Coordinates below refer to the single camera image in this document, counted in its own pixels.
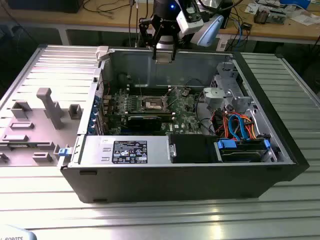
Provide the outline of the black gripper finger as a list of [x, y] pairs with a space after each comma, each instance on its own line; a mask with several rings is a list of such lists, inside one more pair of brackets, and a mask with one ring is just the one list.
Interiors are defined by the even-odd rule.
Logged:
[[[152, 25], [152, 27], [154, 28], [153, 35], [150, 35], [147, 32], [147, 29], [150, 25]], [[158, 16], [153, 16], [151, 18], [140, 18], [138, 26], [142, 40], [145, 43], [145, 45], [153, 48], [152, 59], [156, 60], [157, 44], [162, 36], [162, 19]]]
[[177, 23], [173, 23], [169, 28], [168, 28], [168, 35], [172, 37], [173, 39], [173, 50], [171, 54], [171, 60], [174, 61], [176, 58], [176, 53], [177, 49], [179, 47], [179, 32], [180, 28]]

